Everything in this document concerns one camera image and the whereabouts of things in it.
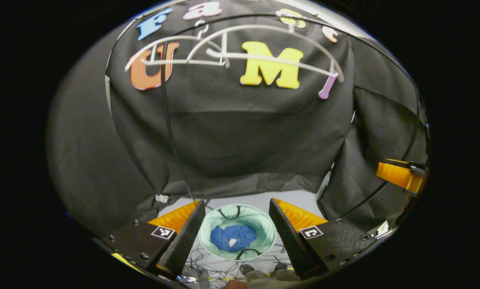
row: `blue cloth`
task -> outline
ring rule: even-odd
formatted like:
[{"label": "blue cloth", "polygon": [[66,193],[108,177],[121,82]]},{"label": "blue cloth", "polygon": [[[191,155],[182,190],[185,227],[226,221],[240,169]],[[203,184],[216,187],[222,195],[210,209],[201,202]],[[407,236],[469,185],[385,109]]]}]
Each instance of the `blue cloth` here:
[{"label": "blue cloth", "polygon": [[[236,243],[229,247],[229,241],[234,238]],[[256,240],[256,232],[249,225],[234,225],[221,229],[217,226],[211,232],[211,242],[221,250],[228,252],[241,251]]]}]

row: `white floor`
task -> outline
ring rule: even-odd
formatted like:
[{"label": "white floor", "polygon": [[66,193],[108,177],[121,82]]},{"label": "white floor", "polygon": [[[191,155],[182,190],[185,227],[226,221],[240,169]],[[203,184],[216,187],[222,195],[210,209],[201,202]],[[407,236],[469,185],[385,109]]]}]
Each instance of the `white floor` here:
[{"label": "white floor", "polygon": [[[266,192],[256,195],[211,199],[207,206],[212,209],[216,209],[227,204],[246,204],[259,208],[260,210],[268,214],[271,198],[276,198],[288,202],[292,205],[295,205],[323,218],[323,215],[317,206],[317,199],[319,198],[319,195],[302,190],[288,192]],[[161,212],[159,212],[159,216],[162,216],[184,205],[190,204],[191,202],[192,199],[182,197],[181,199],[177,200],[173,205],[170,205],[163,209]],[[208,207],[206,207],[207,214],[212,210]],[[213,256],[206,249],[204,249],[204,247],[199,242],[199,236],[197,236],[192,247],[192,251],[188,256],[187,266],[189,267],[191,264],[194,268],[198,266],[200,269],[208,270],[209,277],[211,278],[209,280],[210,287],[221,288],[223,287],[223,285],[225,285],[227,280],[232,278],[240,279],[241,277],[243,277],[243,275],[238,270],[240,265],[243,265],[244,263],[250,264],[257,271],[262,271],[268,274],[272,272],[275,265],[277,265],[278,262],[276,260],[280,260],[282,263],[287,263],[287,265],[291,267],[288,254],[284,249],[279,234],[277,234],[277,240],[275,245],[267,253],[253,260],[242,262],[229,261],[219,258],[217,256]]]}]

